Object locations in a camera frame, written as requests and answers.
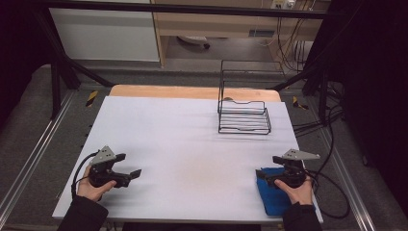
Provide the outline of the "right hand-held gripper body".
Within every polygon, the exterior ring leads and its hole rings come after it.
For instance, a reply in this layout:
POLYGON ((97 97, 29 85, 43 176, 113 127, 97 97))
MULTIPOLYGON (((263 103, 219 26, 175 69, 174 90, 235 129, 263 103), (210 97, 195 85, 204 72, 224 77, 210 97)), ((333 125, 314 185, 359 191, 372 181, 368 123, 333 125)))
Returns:
POLYGON ((284 159, 284 164, 278 164, 284 167, 284 171, 278 175, 272 175, 270 184, 277 188, 274 184, 276 179, 285 182, 291 188, 297 188, 306 180, 306 170, 303 162, 305 160, 318 160, 319 154, 313 154, 297 149, 290 149, 281 156, 284 159))

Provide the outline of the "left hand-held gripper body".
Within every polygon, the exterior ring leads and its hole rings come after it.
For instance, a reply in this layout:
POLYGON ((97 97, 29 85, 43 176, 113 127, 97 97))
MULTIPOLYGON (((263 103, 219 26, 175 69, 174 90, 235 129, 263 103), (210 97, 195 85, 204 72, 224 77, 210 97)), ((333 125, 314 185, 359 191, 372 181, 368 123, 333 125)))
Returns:
POLYGON ((89 181, 94 187, 101 187, 110 181, 116 181, 116 188, 127 187, 130 182, 130 174, 113 171, 113 166, 118 163, 112 149, 105 145, 90 161, 89 181))

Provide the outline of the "blue cloth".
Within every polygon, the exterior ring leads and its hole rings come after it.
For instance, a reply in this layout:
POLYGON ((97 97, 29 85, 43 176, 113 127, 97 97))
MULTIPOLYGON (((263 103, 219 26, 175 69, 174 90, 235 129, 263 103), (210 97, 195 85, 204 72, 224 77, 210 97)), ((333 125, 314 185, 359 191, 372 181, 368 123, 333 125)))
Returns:
MULTIPOLYGON (((270 176, 281 174, 284 171, 282 167, 265 167, 261 170, 270 176)), ((257 176, 256 183, 266 214, 270 217, 282 217, 292 205, 287 194, 279 188, 270 186, 266 180, 257 176)))

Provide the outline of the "person's right hand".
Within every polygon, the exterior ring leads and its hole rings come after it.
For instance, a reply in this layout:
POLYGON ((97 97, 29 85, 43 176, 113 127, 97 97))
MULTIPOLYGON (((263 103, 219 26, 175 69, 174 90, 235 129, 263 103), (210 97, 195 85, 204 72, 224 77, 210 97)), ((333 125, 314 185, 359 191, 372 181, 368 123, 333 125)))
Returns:
POLYGON ((313 189, 312 180, 307 178, 303 184, 297 188, 291 188, 285 182, 276 179, 274 184, 287 194, 292 204, 299 203, 300 205, 313 204, 313 189))

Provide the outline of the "person's left hand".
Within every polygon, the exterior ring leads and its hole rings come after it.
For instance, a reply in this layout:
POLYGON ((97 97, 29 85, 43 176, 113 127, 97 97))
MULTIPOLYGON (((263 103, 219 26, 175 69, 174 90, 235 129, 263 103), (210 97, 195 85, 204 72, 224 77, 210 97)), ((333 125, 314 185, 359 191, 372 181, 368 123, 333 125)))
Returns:
POLYGON ((111 190, 116 185, 116 181, 110 181, 101 187, 94 187, 88 177, 84 177, 78 183, 77 195, 97 202, 104 193, 111 190))

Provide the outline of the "white table cover sheet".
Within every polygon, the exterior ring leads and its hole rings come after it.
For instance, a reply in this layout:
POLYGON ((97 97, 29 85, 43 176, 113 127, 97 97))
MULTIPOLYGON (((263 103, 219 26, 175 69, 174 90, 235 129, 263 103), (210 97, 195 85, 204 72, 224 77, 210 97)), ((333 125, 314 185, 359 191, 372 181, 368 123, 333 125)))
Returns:
POLYGON ((108 145, 126 156, 115 171, 140 170, 103 195, 112 221, 273 223, 255 171, 297 141, 285 104, 267 109, 269 134, 220 134, 216 100, 108 96, 78 160, 108 145))

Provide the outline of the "yellow black tape marker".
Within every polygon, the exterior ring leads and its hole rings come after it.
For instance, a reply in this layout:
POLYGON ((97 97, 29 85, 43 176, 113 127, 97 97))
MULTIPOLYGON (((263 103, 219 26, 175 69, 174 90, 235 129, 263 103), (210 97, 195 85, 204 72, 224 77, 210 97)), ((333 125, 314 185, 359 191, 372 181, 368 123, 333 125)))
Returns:
POLYGON ((91 107, 91 105, 92 105, 94 99, 96 98, 97 94, 98 94, 98 90, 94 90, 94 91, 92 91, 90 93, 89 98, 88 98, 87 103, 86 103, 86 107, 91 107))
POLYGON ((293 106, 296 107, 296 108, 300 108, 302 110, 309 110, 309 107, 307 105, 299 103, 296 96, 293 96, 293 106))

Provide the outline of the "white cabinet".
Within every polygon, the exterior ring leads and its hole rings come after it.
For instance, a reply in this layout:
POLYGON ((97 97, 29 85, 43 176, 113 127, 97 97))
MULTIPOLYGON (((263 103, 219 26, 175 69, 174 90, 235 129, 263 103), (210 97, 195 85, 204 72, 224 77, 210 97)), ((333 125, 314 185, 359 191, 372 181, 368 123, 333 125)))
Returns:
POLYGON ((150 13, 50 10, 71 59, 146 61, 159 58, 150 13))

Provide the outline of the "white object under desk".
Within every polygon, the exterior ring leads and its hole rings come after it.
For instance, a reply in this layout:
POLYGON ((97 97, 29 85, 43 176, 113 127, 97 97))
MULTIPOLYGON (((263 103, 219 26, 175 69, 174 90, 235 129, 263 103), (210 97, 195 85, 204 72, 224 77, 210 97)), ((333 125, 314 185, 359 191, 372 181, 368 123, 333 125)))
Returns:
POLYGON ((204 49, 209 49, 211 45, 208 43, 205 37, 183 37, 179 36, 178 39, 195 45, 201 45, 204 49))

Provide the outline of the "white power strip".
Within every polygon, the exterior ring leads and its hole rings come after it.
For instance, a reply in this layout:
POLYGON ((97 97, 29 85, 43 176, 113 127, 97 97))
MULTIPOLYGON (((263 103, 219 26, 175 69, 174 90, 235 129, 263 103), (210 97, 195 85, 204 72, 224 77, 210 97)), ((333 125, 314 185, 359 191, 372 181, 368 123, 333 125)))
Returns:
POLYGON ((272 0, 270 7, 276 10, 290 10, 295 3, 296 0, 272 0))

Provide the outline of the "aluminium floor rail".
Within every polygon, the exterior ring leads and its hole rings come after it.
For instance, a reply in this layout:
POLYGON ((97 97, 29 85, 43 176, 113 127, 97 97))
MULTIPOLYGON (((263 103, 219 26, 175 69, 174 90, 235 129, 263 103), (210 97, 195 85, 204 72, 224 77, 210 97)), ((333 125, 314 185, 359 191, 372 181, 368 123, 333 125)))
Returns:
POLYGON ((329 158, 333 168, 339 178, 340 184, 343 187, 345 195, 349 200, 351 211, 360 227, 361 231, 375 231, 375 225, 370 217, 370 214, 359 194, 356 185, 348 172, 343 159, 340 156, 334 144, 334 136, 330 134, 328 128, 321 129, 321 137, 324 140, 325 146, 331 153, 329 158))
POLYGON ((61 104, 61 110, 57 113, 56 117, 51 119, 44 132, 41 134, 36 146, 31 151, 28 159, 24 163, 22 169, 18 172, 18 175, 13 181, 10 189, 6 193, 3 200, 0 202, 0 229, 5 225, 8 217, 10 216, 15 204, 19 197, 22 195, 26 185, 28 184, 33 172, 37 168, 37 165, 46 151, 49 143, 52 141, 54 134, 58 130, 66 112, 68 111, 72 98, 75 96, 75 90, 69 90, 63 99, 61 104))

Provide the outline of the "black metal frame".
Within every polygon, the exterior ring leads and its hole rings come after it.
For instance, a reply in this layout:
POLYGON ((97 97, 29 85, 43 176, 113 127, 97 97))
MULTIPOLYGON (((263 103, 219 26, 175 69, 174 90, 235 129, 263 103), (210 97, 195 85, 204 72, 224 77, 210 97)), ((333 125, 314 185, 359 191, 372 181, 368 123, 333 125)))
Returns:
POLYGON ((44 13, 49 9, 70 10, 92 10, 92 11, 114 11, 114 12, 142 12, 142 13, 186 13, 186 14, 210 14, 210 15, 233 15, 233 16, 260 16, 275 18, 306 18, 306 19, 340 19, 340 12, 306 12, 289 10, 267 10, 254 8, 219 7, 219 6, 194 6, 174 4, 144 4, 144 3, 122 3, 122 2, 100 2, 100 1, 73 1, 73 0, 29 0, 29 9, 36 19, 42 33, 46 36, 47 43, 51 46, 49 54, 52 57, 52 92, 53 92, 53 114, 55 117, 60 106, 59 77, 62 77, 69 89, 78 89, 81 85, 74 69, 85 74, 96 83, 111 88, 115 84, 103 79, 91 72, 84 66, 69 58, 59 40, 58 33, 54 31, 45 17, 44 13))

